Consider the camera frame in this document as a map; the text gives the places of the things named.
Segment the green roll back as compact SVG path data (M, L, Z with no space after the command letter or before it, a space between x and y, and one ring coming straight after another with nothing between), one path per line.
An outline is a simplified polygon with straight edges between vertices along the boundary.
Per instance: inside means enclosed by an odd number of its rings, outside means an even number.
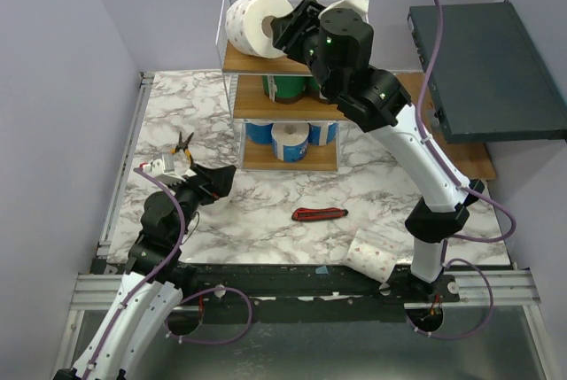
M263 75L261 79L264 94L273 103L291 105L305 95L304 76Z

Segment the green roll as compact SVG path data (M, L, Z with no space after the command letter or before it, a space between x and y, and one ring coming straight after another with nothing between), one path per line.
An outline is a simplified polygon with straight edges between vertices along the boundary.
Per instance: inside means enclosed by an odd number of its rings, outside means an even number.
M273 103L291 105L305 95L304 76L263 75L261 79L264 94Z
M307 78L305 91L313 100L324 105L329 103L329 100L322 94L321 88L313 76Z

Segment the green roll front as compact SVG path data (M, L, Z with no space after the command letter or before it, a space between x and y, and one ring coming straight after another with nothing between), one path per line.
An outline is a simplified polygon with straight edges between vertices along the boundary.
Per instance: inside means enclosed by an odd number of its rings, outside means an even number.
M313 100L324 105L329 103L329 100L322 94L321 88L313 76L307 78L305 91Z

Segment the white wire wooden shelf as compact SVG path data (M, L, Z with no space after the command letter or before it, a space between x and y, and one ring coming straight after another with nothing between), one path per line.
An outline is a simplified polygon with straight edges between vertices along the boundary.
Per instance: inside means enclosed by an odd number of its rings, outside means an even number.
M301 0L288 0L291 5ZM337 0L317 0L329 5ZM222 0L216 48L225 95L239 144L239 163L244 170L298 170L329 172L338 169L340 126L345 119L326 105L307 68L288 58L258 58L239 52L225 29L229 8L238 0ZM331 124L323 137L328 143L310 144L297 162L280 160L272 149L271 135L262 134L276 123Z

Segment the blue paper roll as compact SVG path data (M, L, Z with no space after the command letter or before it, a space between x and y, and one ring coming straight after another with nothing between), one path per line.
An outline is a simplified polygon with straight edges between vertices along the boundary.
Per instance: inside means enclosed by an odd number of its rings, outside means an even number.
M336 137L337 122L311 122L309 126L308 143L315 146L326 146Z

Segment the pink dotted roll front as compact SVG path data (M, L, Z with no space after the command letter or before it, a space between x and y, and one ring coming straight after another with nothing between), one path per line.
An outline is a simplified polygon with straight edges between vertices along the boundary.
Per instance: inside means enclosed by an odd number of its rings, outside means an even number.
M378 233L358 229L342 264L368 278L386 283L400 254L400 243Z

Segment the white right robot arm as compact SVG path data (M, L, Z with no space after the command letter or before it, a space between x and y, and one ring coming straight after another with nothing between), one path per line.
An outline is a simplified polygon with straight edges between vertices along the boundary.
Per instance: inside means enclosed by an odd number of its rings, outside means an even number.
M443 241L461 231L469 206L484 190L423 137L416 106L396 78L370 63L374 30L353 9L326 9L302 0L270 22L272 43L308 67L323 96L363 132L378 140L408 173L422 196L405 226L414 238L409 295L420 302L439 292Z

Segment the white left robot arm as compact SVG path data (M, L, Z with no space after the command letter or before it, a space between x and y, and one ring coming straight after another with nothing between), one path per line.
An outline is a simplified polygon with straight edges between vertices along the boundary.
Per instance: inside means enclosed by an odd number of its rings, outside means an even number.
M179 261L182 241L200 207L230 194L237 169L193 164L178 175L163 159L155 159L135 171L158 191L144 201L141 230L105 318L74 364L56 372L57 379L133 374L174 307L195 298L195 270Z

